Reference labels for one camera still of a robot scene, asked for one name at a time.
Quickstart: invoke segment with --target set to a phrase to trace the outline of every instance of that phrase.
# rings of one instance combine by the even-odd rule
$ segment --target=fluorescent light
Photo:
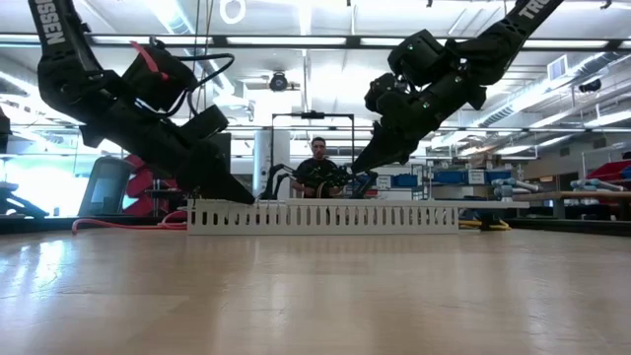
[[[612,114],[605,114],[600,116],[597,119],[591,120],[585,124],[586,127],[598,127],[602,125],[608,125],[611,123],[619,122],[621,120],[631,118],[631,110],[626,110],[622,112],[616,112]]]
[[[366,147],[369,142],[369,140],[355,140],[355,147]],[[352,145],[352,140],[326,140],[327,147],[351,147]]]
[[[570,138],[572,135],[566,135],[566,136],[561,136],[561,137],[556,137],[556,138],[552,138],[550,140],[547,140],[541,144],[539,144],[539,147],[547,147],[547,146],[551,146],[553,144],[559,143],[562,140],[568,139]]]
[[[309,1],[298,2],[298,17],[300,18],[300,35],[308,36],[312,33],[312,4]]]
[[[563,119],[565,117],[567,117],[567,114],[560,114],[560,113],[559,114],[554,114],[554,115],[551,115],[549,117],[545,117],[544,119],[539,120],[539,121],[531,124],[530,127],[531,128],[543,127],[543,126],[546,126],[548,124],[552,124],[552,123],[554,123],[554,122],[556,122],[556,121],[558,121],[560,119]]]
[[[477,153],[482,153],[482,152],[486,152],[487,150],[493,148],[493,146],[488,146],[488,147],[471,147],[471,148],[466,148],[464,150],[462,150],[461,152],[459,152],[458,154],[460,156],[469,156],[471,154],[477,154]]]
[[[521,132],[521,128],[466,127],[469,132]]]
[[[0,78],[4,79],[6,81],[8,81],[9,83],[17,86],[18,88],[24,90],[25,92],[27,92],[29,95],[33,95],[37,98],[39,98],[39,88],[33,84],[27,83],[26,81],[22,80],[22,79],[18,79],[12,75],[9,75],[7,73],[3,73],[0,71]]]
[[[14,43],[39,43],[38,35],[0,35],[0,41]]]
[[[383,45],[393,46],[399,45],[405,38],[362,38],[359,43],[361,45]]]
[[[500,149],[499,151],[495,152],[495,154],[499,154],[499,155],[510,155],[510,154],[515,154],[515,153],[519,153],[522,152],[526,149],[529,149],[532,146],[513,146],[513,147],[506,147],[504,149]]]
[[[524,48],[603,48],[608,44],[607,40],[553,40],[553,39],[529,39],[524,43]]]
[[[93,35],[92,40],[97,44],[129,44],[131,41],[149,44],[148,35]]]
[[[157,40],[161,40],[164,44],[212,44],[213,38],[201,35],[158,35]]]
[[[205,44],[208,41],[209,44],[213,43],[212,37],[194,35],[157,35],[157,40],[162,41],[164,44]],[[96,44],[128,44],[131,41],[138,42],[139,44],[149,44],[148,35],[93,35],[92,40]]]
[[[317,36],[238,36],[228,37],[228,44],[258,44],[258,45],[343,45],[344,37]]]
[[[531,128],[530,132],[555,132],[555,133],[579,133],[585,132],[585,128]]]
[[[631,133],[631,128],[598,128],[594,132],[602,133]]]

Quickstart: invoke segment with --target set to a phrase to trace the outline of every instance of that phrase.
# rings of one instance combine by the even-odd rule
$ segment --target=ceiling duct
[[[469,126],[488,127],[527,107],[542,102],[561,88],[583,83],[608,65],[628,57],[628,53],[602,52],[583,60],[580,60],[580,56],[568,59],[568,68],[564,74],[556,75],[554,80],[539,79],[515,91],[503,101],[481,112],[479,117],[473,120]],[[445,135],[442,142],[454,140],[453,136],[453,133]]]

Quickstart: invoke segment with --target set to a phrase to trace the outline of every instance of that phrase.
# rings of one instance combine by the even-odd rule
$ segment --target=robotic arm
[[[448,39],[442,46],[426,30],[404,40],[387,59],[392,73],[373,81],[365,97],[366,108],[382,118],[353,172],[405,164],[418,141],[464,104],[481,109],[484,87],[502,79],[526,39],[562,2],[518,0],[504,19],[464,42]]]
[[[205,198],[251,204],[254,197],[223,163],[209,137],[228,126],[216,106],[197,113],[192,93],[226,70],[234,56],[211,54],[176,57],[159,41],[132,43],[139,54],[122,77],[104,70],[92,53],[72,0],[29,0],[41,42],[37,67],[41,98],[54,109],[86,125],[84,144],[98,147],[104,138],[138,155],[155,170],[175,177],[184,191]],[[228,58],[231,61],[202,81],[182,63]],[[169,116],[187,99],[194,114],[182,127]]]

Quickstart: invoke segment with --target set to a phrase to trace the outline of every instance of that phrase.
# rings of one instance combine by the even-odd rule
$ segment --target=wall
[[[600,167],[609,161],[609,153],[611,161],[619,161],[622,159],[622,153],[631,150],[631,148],[610,152],[597,152],[590,154],[594,150],[594,141],[602,138],[602,134],[591,134],[581,141],[572,142],[569,145],[557,145],[550,147],[541,154],[537,161],[528,162],[524,165],[524,176],[528,178],[541,178],[547,176],[555,176],[568,173],[579,173],[579,178],[583,178],[583,152],[586,152],[586,169],[592,170]],[[607,134],[607,146],[620,142],[631,142],[630,134]],[[570,155],[561,157],[559,151],[561,148],[569,146]]]

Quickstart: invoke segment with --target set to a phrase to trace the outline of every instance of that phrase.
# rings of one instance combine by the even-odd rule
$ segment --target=person
[[[337,169],[335,163],[326,159],[324,156],[326,153],[326,141],[324,138],[316,137],[312,140],[312,152],[314,156],[309,158],[298,166],[296,169],[299,176],[308,175],[315,169],[320,169],[323,174],[330,173]],[[312,187],[305,186],[305,180],[303,178],[298,177],[296,181],[292,184],[295,190],[298,190],[303,193],[303,197],[305,198],[317,198],[316,190]],[[320,198],[330,198],[340,193],[340,187],[330,187],[327,191],[325,191]]]

